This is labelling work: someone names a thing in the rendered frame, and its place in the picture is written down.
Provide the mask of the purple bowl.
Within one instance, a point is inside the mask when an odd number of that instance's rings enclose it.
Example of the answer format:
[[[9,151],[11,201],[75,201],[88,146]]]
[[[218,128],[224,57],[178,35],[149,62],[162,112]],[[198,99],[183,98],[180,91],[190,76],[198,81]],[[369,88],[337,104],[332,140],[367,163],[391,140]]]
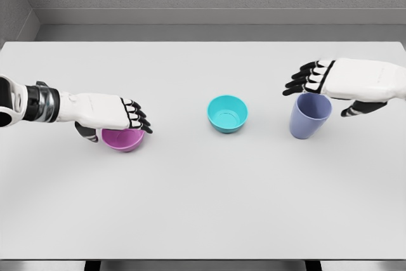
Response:
[[[140,129],[101,130],[103,142],[119,152],[131,152],[137,149],[141,145],[144,135],[145,132]]]

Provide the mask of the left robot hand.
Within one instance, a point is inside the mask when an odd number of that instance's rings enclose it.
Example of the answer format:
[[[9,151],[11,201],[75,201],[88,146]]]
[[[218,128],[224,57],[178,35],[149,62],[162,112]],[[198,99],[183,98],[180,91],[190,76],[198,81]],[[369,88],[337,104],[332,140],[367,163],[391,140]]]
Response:
[[[98,129],[139,129],[152,133],[151,124],[141,106],[132,99],[117,95],[80,94],[72,102],[75,113],[75,128],[79,134],[98,142]]]

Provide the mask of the teal bowl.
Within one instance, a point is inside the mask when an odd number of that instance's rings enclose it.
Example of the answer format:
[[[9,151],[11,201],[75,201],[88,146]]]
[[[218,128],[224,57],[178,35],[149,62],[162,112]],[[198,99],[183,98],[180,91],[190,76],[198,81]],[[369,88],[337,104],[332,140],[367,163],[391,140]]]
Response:
[[[247,105],[233,95],[221,95],[213,98],[207,106],[207,118],[212,127],[221,133],[234,133],[247,121]]]

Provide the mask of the lavender blue cup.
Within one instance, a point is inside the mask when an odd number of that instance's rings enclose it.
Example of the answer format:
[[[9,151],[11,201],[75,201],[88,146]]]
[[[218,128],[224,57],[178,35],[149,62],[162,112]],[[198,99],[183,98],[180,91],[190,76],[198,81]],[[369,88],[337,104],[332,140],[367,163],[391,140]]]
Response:
[[[324,95],[303,93],[294,103],[289,131],[295,138],[305,140],[314,135],[330,117],[332,105]]]

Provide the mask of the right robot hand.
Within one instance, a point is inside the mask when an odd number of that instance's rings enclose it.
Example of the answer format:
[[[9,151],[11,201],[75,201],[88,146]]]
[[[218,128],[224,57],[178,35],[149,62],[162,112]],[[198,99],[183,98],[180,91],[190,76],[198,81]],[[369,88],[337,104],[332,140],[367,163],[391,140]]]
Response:
[[[341,117],[376,111],[396,97],[397,67],[388,62],[339,58],[317,60],[300,67],[285,85],[284,96],[315,93],[353,103],[342,110]]]

